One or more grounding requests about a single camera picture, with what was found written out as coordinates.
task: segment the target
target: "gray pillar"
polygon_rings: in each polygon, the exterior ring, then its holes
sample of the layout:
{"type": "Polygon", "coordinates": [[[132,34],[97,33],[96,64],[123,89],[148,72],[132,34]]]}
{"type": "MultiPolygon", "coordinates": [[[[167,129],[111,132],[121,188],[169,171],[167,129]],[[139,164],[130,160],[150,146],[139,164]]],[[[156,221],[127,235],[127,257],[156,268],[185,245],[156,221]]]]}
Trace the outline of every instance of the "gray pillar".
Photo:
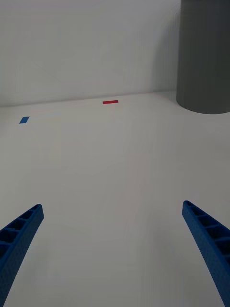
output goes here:
{"type": "Polygon", "coordinates": [[[230,111],[230,0],[182,0],[176,99],[199,113],[230,111]]]}

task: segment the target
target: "floor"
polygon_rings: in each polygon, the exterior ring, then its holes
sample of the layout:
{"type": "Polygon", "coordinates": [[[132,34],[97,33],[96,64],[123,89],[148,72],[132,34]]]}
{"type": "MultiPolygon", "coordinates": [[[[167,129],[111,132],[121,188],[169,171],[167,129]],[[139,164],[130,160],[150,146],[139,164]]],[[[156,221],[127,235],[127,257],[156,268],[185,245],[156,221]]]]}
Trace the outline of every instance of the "floor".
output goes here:
{"type": "Polygon", "coordinates": [[[45,214],[5,307],[223,306],[181,211],[230,228],[230,113],[108,99],[0,109],[0,225],[45,214]]]}

